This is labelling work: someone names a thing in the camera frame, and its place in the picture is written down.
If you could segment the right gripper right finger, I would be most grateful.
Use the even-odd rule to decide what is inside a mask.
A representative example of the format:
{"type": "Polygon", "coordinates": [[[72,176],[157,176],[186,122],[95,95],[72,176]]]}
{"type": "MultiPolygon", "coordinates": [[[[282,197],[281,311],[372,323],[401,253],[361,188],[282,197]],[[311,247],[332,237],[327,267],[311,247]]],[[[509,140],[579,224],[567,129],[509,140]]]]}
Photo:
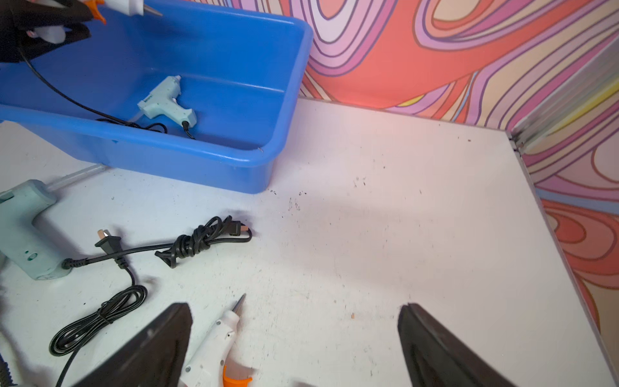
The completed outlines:
{"type": "Polygon", "coordinates": [[[401,307],[398,335],[414,386],[511,386],[417,303],[401,307]]]}

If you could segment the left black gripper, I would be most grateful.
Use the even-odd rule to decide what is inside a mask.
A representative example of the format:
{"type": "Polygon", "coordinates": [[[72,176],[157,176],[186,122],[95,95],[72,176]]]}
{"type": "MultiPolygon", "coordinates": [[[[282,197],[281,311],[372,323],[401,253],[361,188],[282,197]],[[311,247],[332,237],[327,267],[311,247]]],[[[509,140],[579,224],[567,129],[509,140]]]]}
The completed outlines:
{"type": "Polygon", "coordinates": [[[90,38],[93,12],[81,1],[2,1],[1,62],[35,59],[90,38]]]}

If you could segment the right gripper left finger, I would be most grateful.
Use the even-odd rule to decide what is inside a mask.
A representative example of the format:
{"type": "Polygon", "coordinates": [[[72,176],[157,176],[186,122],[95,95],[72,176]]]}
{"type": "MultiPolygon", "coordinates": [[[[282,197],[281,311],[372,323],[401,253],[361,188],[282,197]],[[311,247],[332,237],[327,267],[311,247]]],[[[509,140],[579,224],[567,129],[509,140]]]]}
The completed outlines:
{"type": "Polygon", "coordinates": [[[177,386],[193,323],[186,303],[173,303],[77,386],[177,386]]]}

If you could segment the white orange glue gun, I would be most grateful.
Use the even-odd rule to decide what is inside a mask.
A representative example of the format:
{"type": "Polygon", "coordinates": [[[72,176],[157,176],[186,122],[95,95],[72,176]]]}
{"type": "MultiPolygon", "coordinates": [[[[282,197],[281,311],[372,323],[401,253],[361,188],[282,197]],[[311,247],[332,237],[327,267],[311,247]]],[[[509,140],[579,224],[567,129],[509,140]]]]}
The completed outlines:
{"type": "Polygon", "coordinates": [[[185,366],[180,386],[242,386],[252,378],[235,380],[227,376],[226,360],[238,335],[239,311],[246,298],[244,293],[230,310],[222,313],[206,334],[206,338],[185,366]]]}
{"type": "MultiPolygon", "coordinates": [[[[158,10],[151,8],[143,0],[80,0],[80,3],[85,4],[90,9],[93,18],[101,21],[103,24],[106,24],[106,20],[98,9],[100,6],[105,6],[127,16],[163,16],[158,10]]],[[[53,45],[59,45],[67,40],[68,32],[65,27],[58,25],[51,27],[33,27],[27,30],[26,34],[32,39],[40,38],[53,45]]]]}

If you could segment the small mint glue gun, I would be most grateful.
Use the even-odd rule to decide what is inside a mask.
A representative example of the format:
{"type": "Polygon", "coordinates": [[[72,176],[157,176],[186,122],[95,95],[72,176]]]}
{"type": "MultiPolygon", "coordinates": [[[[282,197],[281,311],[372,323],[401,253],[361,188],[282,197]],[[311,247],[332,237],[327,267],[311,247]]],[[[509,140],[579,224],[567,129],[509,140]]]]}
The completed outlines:
{"type": "Polygon", "coordinates": [[[177,98],[181,91],[181,76],[168,76],[152,89],[148,96],[138,103],[138,108],[149,119],[164,115],[176,124],[193,128],[197,124],[197,116],[193,109],[183,108],[177,98]]]}

